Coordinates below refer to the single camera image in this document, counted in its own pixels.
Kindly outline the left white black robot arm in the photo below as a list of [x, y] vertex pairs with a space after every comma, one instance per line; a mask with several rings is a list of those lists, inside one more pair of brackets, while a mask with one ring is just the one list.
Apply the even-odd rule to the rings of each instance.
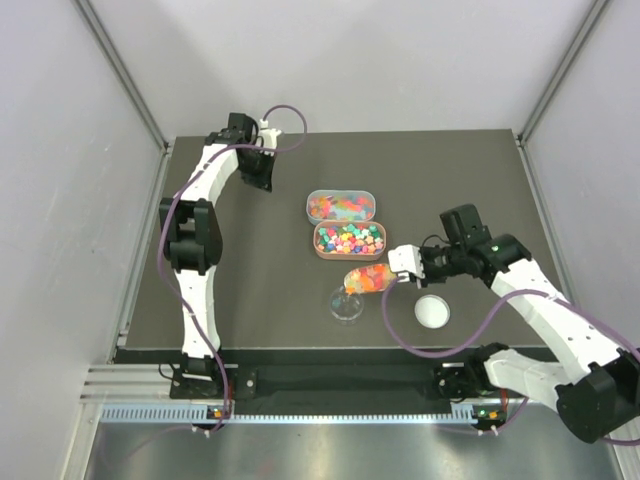
[[231, 113], [227, 126], [208, 135], [187, 184], [159, 206], [159, 267], [168, 263], [177, 281], [184, 340], [174, 369], [174, 398], [226, 397], [227, 374], [216, 361], [221, 341], [216, 329], [214, 279], [223, 252], [215, 211], [226, 182], [241, 179], [270, 192], [278, 136], [266, 119]]

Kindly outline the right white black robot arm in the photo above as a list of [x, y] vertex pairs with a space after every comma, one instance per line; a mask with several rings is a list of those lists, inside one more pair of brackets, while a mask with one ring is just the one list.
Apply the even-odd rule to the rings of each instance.
[[472, 204], [440, 216], [441, 245], [405, 244], [387, 254], [397, 282], [419, 288], [468, 275], [498, 298], [478, 330], [510, 305], [554, 355], [534, 360], [501, 343], [475, 348], [463, 364], [463, 391], [506, 389], [559, 415], [592, 444], [639, 416], [639, 351], [611, 327], [580, 311], [547, 279], [531, 252], [510, 234], [492, 236]]

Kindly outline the white round jar lid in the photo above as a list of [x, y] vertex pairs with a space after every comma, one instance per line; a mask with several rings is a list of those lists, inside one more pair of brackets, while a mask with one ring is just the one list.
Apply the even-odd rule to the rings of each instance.
[[440, 296], [424, 295], [414, 306], [417, 321], [425, 328], [439, 329], [444, 327], [450, 319], [450, 307]]

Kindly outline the clear oval gummy box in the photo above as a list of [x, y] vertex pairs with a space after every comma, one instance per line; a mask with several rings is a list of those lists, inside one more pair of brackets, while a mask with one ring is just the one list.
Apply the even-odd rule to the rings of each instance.
[[376, 200], [364, 190], [320, 189], [308, 195], [305, 211], [313, 225], [323, 221], [370, 221], [376, 213]]

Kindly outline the pink oval candy box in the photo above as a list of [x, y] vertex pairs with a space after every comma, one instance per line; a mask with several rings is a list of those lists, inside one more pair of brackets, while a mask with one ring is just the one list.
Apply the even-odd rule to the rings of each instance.
[[387, 247], [387, 232], [375, 221], [323, 221], [313, 233], [316, 254], [326, 260], [378, 260]]

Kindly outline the clear round glass jar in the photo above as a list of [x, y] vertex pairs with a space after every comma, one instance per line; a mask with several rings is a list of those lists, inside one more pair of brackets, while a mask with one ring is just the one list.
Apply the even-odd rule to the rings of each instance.
[[364, 311], [364, 299], [360, 294], [349, 294], [344, 286], [337, 288], [329, 298], [329, 311], [343, 326], [354, 325]]

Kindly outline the left aluminium corner post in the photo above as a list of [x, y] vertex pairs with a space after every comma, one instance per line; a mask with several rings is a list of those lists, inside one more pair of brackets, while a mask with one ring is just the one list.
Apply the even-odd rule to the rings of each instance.
[[169, 141], [166, 139], [166, 136], [154, 118], [94, 5], [88, 0], [72, 0], [71, 4], [91, 32], [99, 50], [102, 52], [107, 64], [121, 85], [126, 97], [139, 116], [153, 143], [161, 152], [165, 153], [169, 149]]

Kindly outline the aluminium corner post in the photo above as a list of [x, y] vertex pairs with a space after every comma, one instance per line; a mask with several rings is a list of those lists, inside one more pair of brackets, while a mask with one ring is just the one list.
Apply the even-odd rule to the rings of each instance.
[[99, 50], [102, 52], [107, 64], [121, 85], [126, 97], [139, 116], [153, 143], [161, 152], [165, 153], [169, 149], [169, 141], [166, 139], [166, 136], [154, 118], [94, 5], [88, 0], [72, 0], [71, 4], [91, 32]]
[[590, 2], [586, 13], [579, 22], [576, 31], [571, 35], [569, 43], [564, 48], [557, 65], [553, 68], [541, 94], [527, 116], [524, 126], [516, 135], [516, 140], [520, 147], [524, 148], [533, 137], [539, 123], [559, 93], [560, 88], [611, 4], [611, 0], [594, 0]]

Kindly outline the right aluminium corner post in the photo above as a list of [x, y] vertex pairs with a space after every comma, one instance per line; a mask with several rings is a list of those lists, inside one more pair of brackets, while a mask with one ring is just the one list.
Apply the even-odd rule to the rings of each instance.
[[527, 116], [524, 126], [516, 135], [516, 140], [520, 147], [524, 148], [533, 137], [539, 123], [559, 93], [560, 88], [611, 4], [611, 0], [594, 0], [590, 2], [586, 13], [579, 22], [576, 31], [571, 35], [569, 43], [564, 48], [557, 65], [553, 68], [541, 94]]

